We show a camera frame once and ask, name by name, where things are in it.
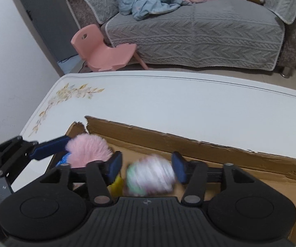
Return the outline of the shallow cardboard box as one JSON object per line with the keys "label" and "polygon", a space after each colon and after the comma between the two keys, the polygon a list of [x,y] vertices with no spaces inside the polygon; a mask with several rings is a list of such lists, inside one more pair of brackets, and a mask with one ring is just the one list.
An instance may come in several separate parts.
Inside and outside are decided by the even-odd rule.
{"label": "shallow cardboard box", "polygon": [[[296,206],[294,158],[218,146],[93,117],[86,120],[86,124],[72,123],[64,134],[71,138],[83,133],[103,137],[113,150],[123,153],[122,175],[130,163],[145,155],[157,154],[169,160],[171,154],[178,151],[188,161],[203,161],[211,167],[220,168],[224,163],[233,163],[288,197]],[[296,244],[296,223],[290,240]]]}

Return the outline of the white purple patterned bundle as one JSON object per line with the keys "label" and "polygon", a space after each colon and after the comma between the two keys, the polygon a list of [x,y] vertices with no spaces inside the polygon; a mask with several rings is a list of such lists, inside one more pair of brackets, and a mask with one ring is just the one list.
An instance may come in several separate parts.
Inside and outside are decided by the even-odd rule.
{"label": "white purple patterned bundle", "polygon": [[130,164],[125,180],[128,195],[147,197],[172,193],[176,177],[170,161],[153,154]]}

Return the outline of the pink plastic child chair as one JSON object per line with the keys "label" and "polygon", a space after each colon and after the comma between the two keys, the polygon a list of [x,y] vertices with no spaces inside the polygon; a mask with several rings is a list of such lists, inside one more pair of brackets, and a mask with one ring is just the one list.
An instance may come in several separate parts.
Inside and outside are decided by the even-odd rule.
{"label": "pink plastic child chair", "polygon": [[136,44],[107,46],[102,32],[95,24],[80,29],[71,39],[71,44],[93,72],[116,71],[125,67],[132,58],[135,58],[143,69],[149,69],[138,55]]}

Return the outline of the pink fluffy pompom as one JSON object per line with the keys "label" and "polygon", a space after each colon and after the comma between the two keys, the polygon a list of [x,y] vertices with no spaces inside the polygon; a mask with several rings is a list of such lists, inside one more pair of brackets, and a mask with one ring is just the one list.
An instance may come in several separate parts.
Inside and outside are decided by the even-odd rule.
{"label": "pink fluffy pompom", "polygon": [[72,168],[85,167],[93,161],[108,161],[113,150],[102,137],[94,134],[80,134],[66,144],[66,163]]}

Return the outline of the grey covered sofa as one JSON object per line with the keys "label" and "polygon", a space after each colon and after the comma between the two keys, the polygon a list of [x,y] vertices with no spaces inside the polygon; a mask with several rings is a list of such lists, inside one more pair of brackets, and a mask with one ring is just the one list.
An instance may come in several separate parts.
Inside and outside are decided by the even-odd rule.
{"label": "grey covered sofa", "polygon": [[145,63],[272,71],[296,64],[296,0],[211,0],[141,21],[117,0],[66,0],[79,28],[95,24],[112,47],[134,43]]}

